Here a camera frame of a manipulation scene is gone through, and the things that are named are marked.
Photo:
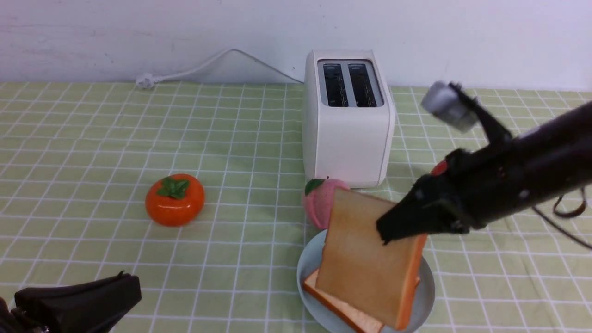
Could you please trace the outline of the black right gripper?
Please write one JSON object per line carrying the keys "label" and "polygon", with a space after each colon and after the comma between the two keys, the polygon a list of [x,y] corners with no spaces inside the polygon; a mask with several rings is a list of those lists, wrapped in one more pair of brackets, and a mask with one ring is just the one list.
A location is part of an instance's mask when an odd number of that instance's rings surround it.
{"label": "black right gripper", "polygon": [[524,171],[512,154],[484,158],[455,152],[447,169],[421,177],[403,200],[376,221],[384,245],[421,234],[455,234],[483,229],[522,211]]}

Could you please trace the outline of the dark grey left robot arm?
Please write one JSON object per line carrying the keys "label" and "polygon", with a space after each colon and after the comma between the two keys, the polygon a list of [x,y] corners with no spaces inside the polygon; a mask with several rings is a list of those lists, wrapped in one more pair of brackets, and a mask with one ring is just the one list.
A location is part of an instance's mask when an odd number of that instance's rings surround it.
{"label": "dark grey left robot arm", "polygon": [[2,333],[109,333],[142,299],[138,276],[116,276],[73,286],[28,287],[1,301]]}

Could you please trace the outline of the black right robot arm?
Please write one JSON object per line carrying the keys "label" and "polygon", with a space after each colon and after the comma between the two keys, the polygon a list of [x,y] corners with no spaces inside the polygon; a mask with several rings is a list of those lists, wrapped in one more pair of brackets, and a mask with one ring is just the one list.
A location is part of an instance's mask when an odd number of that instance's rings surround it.
{"label": "black right robot arm", "polygon": [[591,183],[591,103],[475,152],[453,150],[440,175],[423,175],[379,217],[382,241],[467,234]]}

